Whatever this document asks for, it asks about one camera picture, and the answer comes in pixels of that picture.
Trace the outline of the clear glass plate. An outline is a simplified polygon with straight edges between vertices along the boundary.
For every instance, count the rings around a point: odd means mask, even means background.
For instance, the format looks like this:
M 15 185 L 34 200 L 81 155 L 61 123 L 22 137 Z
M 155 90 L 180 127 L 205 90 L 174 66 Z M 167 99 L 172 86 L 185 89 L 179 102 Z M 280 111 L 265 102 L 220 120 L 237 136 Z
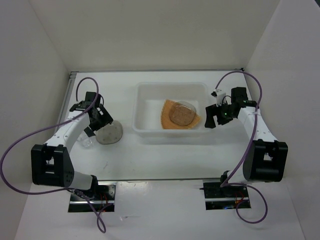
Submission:
M 102 145 L 111 145 L 117 143 L 123 136 L 122 124 L 114 120 L 96 131 L 96 141 Z
M 197 114 L 196 108 L 185 101 L 174 102 L 169 109 L 169 119 L 176 125 L 185 127 L 193 122 Z

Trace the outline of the woven bamboo basket tray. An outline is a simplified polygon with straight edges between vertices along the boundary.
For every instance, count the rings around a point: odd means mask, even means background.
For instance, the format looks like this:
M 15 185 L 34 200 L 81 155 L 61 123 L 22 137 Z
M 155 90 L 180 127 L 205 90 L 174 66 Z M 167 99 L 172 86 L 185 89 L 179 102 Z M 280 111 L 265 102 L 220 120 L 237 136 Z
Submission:
M 166 99 L 164 101 L 164 104 L 163 104 L 162 110 L 161 110 L 161 114 L 160 114 L 161 127 L 164 130 L 191 130 L 191 129 L 194 129 L 195 127 L 197 127 L 202 120 L 202 118 L 198 115 L 197 111 L 196 111 L 196 115 L 195 115 L 194 120 L 192 121 L 191 124 L 189 124 L 187 126 L 179 126 L 179 125 L 173 123 L 169 119 L 169 110 L 174 102 L 179 102 L 179 101 L 173 101 L 170 99 Z

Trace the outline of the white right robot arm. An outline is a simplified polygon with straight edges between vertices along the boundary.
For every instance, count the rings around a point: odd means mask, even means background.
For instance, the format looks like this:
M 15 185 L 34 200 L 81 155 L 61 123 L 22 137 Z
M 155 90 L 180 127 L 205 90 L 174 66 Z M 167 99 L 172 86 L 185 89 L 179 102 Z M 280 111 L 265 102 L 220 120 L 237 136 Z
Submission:
M 204 126 L 213 129 L 237 119 L 249 137 L 249 145 L 239 168 L 226 170 L 221 175 L 220 193 L 225 197 L 231 196 L 237 190 L 236 183 L 280 182 L 284 176 L 288 145 L 278 141 L 268 129 L 257 102 L 248 98 L 246 88 L 232 88 L 231 102 L 227 101 L 227 94 L 220 89 L 211 95 L 216 98 L 216 103 L 205 108 Z

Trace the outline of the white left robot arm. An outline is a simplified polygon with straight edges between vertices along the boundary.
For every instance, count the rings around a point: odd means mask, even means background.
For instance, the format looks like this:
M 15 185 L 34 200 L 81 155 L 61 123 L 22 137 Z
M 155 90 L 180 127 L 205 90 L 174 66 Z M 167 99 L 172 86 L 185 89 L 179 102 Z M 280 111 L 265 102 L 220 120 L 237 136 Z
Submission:
M 77 189 L 88 200 L 106 194 L 108 188 L 99 185 L 94 175 L 75 171 L 70 152 L 82 133 L 93 137 L 95 132 L 113 122 L 102 104 L 103 97 L 86 92 L 85 99 L 69 110 L 66 124 L 44 144 L 31 149 L 31 176 L 35 185 Z

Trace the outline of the translucent plastic bin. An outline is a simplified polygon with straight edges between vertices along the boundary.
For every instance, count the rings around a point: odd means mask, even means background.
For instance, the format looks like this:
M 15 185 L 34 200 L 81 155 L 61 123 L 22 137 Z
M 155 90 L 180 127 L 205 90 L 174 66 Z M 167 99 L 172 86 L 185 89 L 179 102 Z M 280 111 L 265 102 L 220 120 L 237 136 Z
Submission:
M 192 104 L 201 117 L 193 129 L 163 129 L 161 111 L 166 99 Z M 209 135 L 205 128 L 208 87 L 202 82 L 141 82 L 135 87 L 132 129 L 146 144 L 196 144 Z

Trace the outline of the clear plastic cup front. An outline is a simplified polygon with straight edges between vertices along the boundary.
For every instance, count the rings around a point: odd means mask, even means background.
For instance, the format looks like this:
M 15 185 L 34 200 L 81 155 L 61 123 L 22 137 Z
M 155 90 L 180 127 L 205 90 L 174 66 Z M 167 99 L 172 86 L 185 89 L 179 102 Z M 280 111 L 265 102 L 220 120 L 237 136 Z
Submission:
M 85 132 L 82 132 L 77 138 L 77 142 L 79 142 L 83 148 L 92 148 L 96 142 L 96 136 L 88 136 Z

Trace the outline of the aluminium table frame rail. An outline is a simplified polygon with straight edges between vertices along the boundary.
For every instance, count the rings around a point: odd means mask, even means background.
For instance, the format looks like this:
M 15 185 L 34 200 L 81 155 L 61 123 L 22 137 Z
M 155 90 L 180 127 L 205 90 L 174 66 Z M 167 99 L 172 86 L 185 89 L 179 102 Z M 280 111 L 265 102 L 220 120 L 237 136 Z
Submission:
M 71 71 L 70 72 L 67 88 L 66 88 L 66 91 L 65 91 L 65 94 L 63 97 L 62 105 L 61 105 L 58 120 L 57 120 L 58 124 L 62 123 L 65 120 L 66 111 L 67 111 L 66 110 L 67 104 L 70 101 L 71 92 L 72 92 L 72 89 L 75 84 L 75 79 L 76 79 L 77 73 L 78 73 L 78 71 Z

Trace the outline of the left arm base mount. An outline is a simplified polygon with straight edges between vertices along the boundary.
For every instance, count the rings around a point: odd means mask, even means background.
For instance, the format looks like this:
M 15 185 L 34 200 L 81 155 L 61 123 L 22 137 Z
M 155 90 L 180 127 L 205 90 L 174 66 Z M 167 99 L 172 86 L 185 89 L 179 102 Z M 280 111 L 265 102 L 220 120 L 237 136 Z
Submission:
M 88 195 L 90 203 L 97 212 L 114 212 L 117 182 L 99 181 L 99 192 Z M 81 196 L 72 193 L 68 205 L 69 213 L 93 212 L 87 201 Z

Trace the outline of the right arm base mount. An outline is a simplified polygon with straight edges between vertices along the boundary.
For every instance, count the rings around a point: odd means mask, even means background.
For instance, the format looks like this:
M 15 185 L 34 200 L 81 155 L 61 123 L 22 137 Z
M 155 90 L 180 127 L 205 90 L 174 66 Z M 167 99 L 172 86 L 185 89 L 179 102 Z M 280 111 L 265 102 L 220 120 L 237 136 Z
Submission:
M 239 209 L 251 208 L 249 193 L 244 186 L 220 187 L 218 179 L 203 180 L 202 184 L 200 190 L 203 191 L 207 211 L 233 210 L 238 204 L 240 204 Z

